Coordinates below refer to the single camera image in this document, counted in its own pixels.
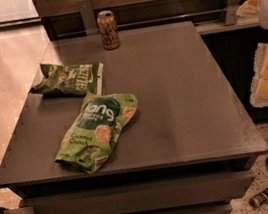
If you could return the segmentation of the light green rice crisps bag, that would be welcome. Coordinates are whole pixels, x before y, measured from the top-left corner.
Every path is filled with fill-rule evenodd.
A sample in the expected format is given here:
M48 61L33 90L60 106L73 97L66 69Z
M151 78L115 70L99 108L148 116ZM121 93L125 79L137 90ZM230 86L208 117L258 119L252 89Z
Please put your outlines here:
M132 93L104 96L87 93L54 161L71 170L95 173L109 160L137 106L137 98Z

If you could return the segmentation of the orange drink can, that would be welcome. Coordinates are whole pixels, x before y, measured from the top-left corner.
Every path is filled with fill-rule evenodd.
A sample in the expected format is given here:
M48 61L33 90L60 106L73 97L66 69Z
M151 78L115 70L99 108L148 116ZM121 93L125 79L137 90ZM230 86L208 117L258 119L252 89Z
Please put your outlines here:
M104 10L97 15L101 42L106 50L114 50L120 46L117 22L112 11Z

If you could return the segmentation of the dark green Kettle chip bag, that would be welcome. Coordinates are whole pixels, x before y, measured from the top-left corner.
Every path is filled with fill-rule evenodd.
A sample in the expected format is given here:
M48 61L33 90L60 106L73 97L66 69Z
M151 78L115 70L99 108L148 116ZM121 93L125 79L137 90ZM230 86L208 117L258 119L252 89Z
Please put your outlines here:
M42 80L29 92L44 95L82 96L101 94L103 64L99 62L76 65L41 64Z

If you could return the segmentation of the grey table with drawers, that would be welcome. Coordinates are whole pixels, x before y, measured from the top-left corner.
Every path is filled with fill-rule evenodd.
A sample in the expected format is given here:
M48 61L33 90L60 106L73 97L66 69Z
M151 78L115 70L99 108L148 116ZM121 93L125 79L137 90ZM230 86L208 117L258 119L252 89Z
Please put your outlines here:
M95 174L55 161L80 99L29 95L0 168L35 214L228 214L267 144L192 23L50 44L54 64L100 62L105 93L132 93L136 114Z

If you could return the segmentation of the left grey metal bracket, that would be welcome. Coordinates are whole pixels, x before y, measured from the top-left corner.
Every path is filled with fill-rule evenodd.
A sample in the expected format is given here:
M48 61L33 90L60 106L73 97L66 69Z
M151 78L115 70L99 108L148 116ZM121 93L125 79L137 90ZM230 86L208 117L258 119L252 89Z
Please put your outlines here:
M77 0L77 6L87 35L97 34L96 17L94 17L91 0Z

